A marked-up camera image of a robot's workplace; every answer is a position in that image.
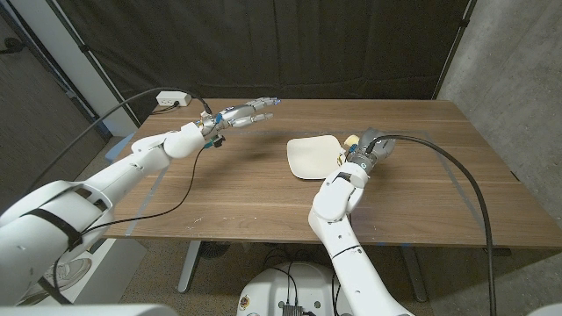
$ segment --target black strap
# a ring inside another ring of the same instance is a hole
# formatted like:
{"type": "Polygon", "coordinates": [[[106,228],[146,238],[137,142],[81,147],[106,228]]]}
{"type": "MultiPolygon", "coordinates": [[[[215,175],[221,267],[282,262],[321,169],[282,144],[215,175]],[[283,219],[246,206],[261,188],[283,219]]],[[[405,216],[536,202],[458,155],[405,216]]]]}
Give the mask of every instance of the black strap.
{"type": "Polygon", "coordinates": [[[81,51],[82,53],[86,53],[86,52],[89,52],[89,51],[90,51],[90,47],[89,47],[88,45],[86,45],[86,44],[82,44],[82,45],[80,45],[78,48],[80,48],[80,51],[81,51]]]}
{"type": "Polygon", "coordinates": [[[468,18],[462,19],[462,20],[460,20],[460,23],[458,24],[458,26],[460,26],[460,27],[467,27],[467,26],[468,26],[468,23],[469,23],[470,21],[471,21],[471,20],[468,19],[468,18]]]}
{"type": "Polygon", "coordinates": [[[57,228],[61,229],[62,232],[68,236],[68,251],[72,251],[72,249],[82,244],[83,242],[82,235],[77,230],[75,230],[72,225],[49,211],[45,211],[43,209],[35,209],[33,211],[25,213],[20,217],[23,217],[25,215],[35,215],[38,218],[42,218],[47,222],[55,225],[57,228]]]}

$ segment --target round white base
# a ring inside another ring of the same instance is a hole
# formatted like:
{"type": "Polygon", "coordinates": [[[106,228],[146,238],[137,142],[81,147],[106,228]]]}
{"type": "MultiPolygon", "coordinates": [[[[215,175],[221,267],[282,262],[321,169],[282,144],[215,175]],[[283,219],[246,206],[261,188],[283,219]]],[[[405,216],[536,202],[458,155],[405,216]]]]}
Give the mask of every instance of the round white base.
{"type": "MultiPolygon", "coordinates": [[[[289,263],[276,268],[287,271],[289,263]]],[[[316,316],[332,316],[332,275],[333,271],[311,262],[293,262],[291,277],[297,285],[299,306],[303,312],[313,312],[316,316]]],[[[283,316],[283,305],[287,301],[288,276],[275,269],[267,269],[246,285],[240,295],[237,316],[283,316]]],[[[334,281],[334,296],[339,282],[334,281]]],[[[289,303],[295,305],[295,288],[290,281],[289,303]]],[[[337,299],[337,311],[342,316],[350,316],[351,309],[343,291],[337,299]]]]}

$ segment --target table leg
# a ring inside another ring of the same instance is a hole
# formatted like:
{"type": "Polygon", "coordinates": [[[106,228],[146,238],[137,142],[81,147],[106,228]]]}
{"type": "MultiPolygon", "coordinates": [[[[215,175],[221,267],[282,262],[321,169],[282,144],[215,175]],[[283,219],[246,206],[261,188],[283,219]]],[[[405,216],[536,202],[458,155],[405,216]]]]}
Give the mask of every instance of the table leg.
{"type": "Polygon", "coordinates": [[[423,284],[422,271],[420,270],[420,263],[415,254],[414,247],[400,247],[400,252],[406,263],[407,273],[410,277],[410,282],[414,287],[414,297],[418,302],[426,302],[428,300],[428,293],[425,291],[423,284]]]}
{"type": "Polygon", "coordinates": [[[182,275],[179,277],[179,284],[177,285],[177,291],[180,293],[185,293],[189,290],[191,277],[193,277],[195,266],[197,265],[199,246],[201,246],[201,241],[190,241],[190,245],[187,248],[184,268],[182,269],[182,275]]]}

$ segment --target white plate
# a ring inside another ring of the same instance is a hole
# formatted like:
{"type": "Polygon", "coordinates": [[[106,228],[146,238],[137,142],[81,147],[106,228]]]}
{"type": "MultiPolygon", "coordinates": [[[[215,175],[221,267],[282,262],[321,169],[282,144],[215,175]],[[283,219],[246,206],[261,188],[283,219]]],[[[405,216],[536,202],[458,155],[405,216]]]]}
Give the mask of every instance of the white plate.
{"type": "Polygon", "coordinates": [[[301,179],[324,179],[340,166],[340,142],[332,135],[289,140],[287,159],[291,172],[301,179]]]}

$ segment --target robot finger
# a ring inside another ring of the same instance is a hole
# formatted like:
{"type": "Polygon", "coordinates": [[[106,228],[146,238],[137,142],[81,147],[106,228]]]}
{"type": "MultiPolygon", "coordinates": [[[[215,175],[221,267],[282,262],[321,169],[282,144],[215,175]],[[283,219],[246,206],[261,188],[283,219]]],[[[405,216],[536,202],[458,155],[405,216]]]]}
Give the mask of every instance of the robot finger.
{"type": "Polygon", "coordinates": [[[259,122],[261,120],[265,120],[265,119],[271,119],[273,118],[273,113],[264,113],[264,114],[258,114],[255,116],[247,116],[244,118],[238,118],[235,119],[233,121],[230,122],[230,125],[232,127],[244,127],[244,126],[248,126],[254,122],[259,122]]]}
{"type": "Polygon", "coordinates": [[[251,105],[256,111],[270,105],[277,105],[281,100],[276,97],[260,97],[256,100],[252,100],[246,103],[246,105],[251,105]]]}

